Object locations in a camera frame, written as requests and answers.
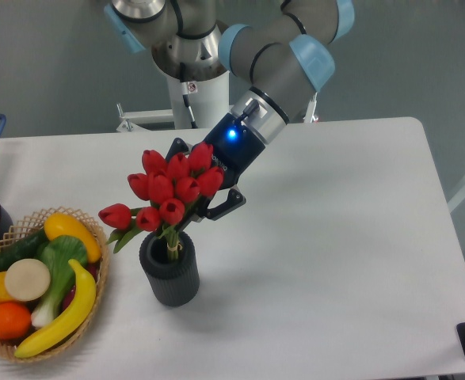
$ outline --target light blue joint cap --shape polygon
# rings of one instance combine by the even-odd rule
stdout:
[[[353,9],[352,0],[337,0],[337,32],[334,40],[350,31],[356,19],[356,12]]]
[[[231,70],[231,50],[232,44],[234,43],[235,37],[244,28],[249,28],[248,25],[235,24],[227,28],[223,32],[222,38],[218,44],[218,58],[222,65],[229,71]]]
[[[315,91],[320,91],[334,74],[334,59],[331,54],[307,34],[297,36],[289,45]]]
[[[114,12],[114,9],[110,5],[105,6],[104,13],[107,15],[109,21],[115,30],[115,32],[121,37],[128,50],[135,54],[140,51],[146,50],[146,48],[131,34],[130,30],[124,25],[119,16]]]

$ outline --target fruit basket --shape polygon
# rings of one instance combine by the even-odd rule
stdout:
[[[8,233],[4,234],[3,239],[0,241],[0,255],[2,254],[2,249],[6,246],[13,244],[15,241],[18,241],[25,236],[33,234],[34,232],[40,230],[44,226],[45,220],[54,213],[62,213],[66,215],[71,215],[75,217],[79,222],[81,222],[86,229],[95,237],[97,243],[101,250],[101,259],[97,262],[97,296],[93,307],[84,320],[83,323],[65,340],[61,341],[56,346],[43,351],[38,355],[27,359],[19,359],[14,356],[17,345],[15,341],[0,341],[0,357],[7,359],[10,362],[15,363],[32,363],[41,361],[44,359],[51,358],[55,355],[58,355],[60,352],[69,348],[74,342],[76,342],[82,334],[86,331],[87,327],[90,325],[90,322],[93,320],[93,316],[97,312],[97,308],[100,304],[101,298],[104,294],[105,282],[109,273],[109,249],[106,244],[107,238],[101,226],[91,218],[88,214],[84,213],[81,210],[73,210],[71,208],[59,207],[59,208],[50,208],[48,210],[41,210],[34,212],[31,216],[25,216],[21,221],[18,221],[16,225],[11,226]]]

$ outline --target orange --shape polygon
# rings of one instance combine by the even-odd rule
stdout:
[[[28,307],[18,302],[0,304],[0,340],[24,336],[32,325]]]

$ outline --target blue led light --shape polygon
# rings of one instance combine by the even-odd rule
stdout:
[[[238,137],[238,133],[234,129],[229,129],[229,131],[227,132],[227,137],[229,138],[229,140],[236,140],[236,138]]]

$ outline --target white table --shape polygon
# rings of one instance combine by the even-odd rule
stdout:
[[[145,149],[205,130],[0,141],[14,219],[142,205],[126,181]],[[465,372],[465,263],[420,123],[288,126],[239,181],[246,205],[193,223],[201,288],[162,306],[138,258],[112,258],[93,326],[53,360],[0,378],[377,379]]]

